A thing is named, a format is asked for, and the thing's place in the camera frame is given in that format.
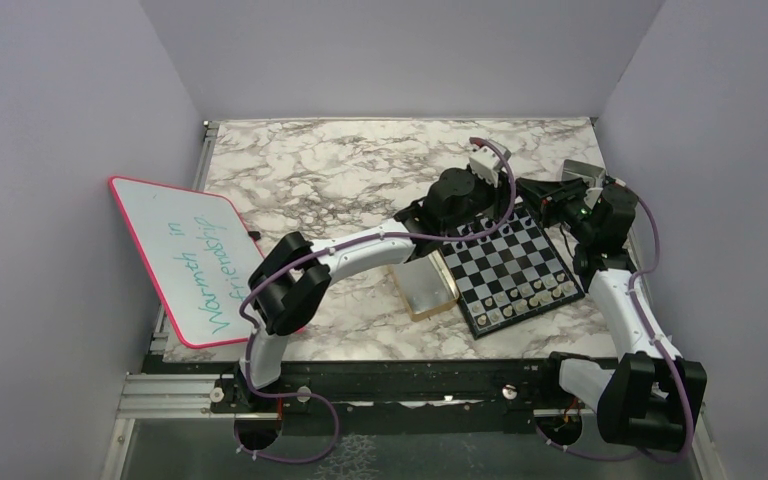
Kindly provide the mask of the white box of black pieces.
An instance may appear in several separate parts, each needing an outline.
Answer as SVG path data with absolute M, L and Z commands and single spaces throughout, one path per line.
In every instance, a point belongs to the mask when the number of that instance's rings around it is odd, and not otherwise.
M 561 189 L 564 191 L 582 190 L 579 180 L 587 190 L 601 192 L 606 179 L 606 170 L 594 164 L 565 159 L 561 169 Z

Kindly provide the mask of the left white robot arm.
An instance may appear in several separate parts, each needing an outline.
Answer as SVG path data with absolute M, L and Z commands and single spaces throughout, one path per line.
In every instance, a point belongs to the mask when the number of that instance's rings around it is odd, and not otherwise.
M 239 401 L 254 411 L 270 405 L 288 337 L 313 319 L 329 287 L 426 257 L 445 243 L 487 237 L 511 216 L 515 199 L 507 161 L 449 168 L 425 197 L 377 227 L 318 241 L 300 232 L 285 235 L 250 276 L 250 292 L 239 308 L 252 327 L 235 370 Z

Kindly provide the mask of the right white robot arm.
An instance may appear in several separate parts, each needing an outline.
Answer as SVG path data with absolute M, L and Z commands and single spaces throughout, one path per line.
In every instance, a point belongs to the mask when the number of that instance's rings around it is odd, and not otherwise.
M 609 371 L 583 357 L 557 357 L 537 380 L 539 398 L 560 407 L 576 397 L 596 415 L 601 438 L 655 458 L 689 453 L 707 386 L 703 365 L 684 357 L 667 338 L 644 297 L 639 269 L 625 243 L 643 201 L 607 180 L 521 178 L 518 195 L 542 227 L 564 225 L 575 239 L 573 271 L 607 322 L 618 358 Z

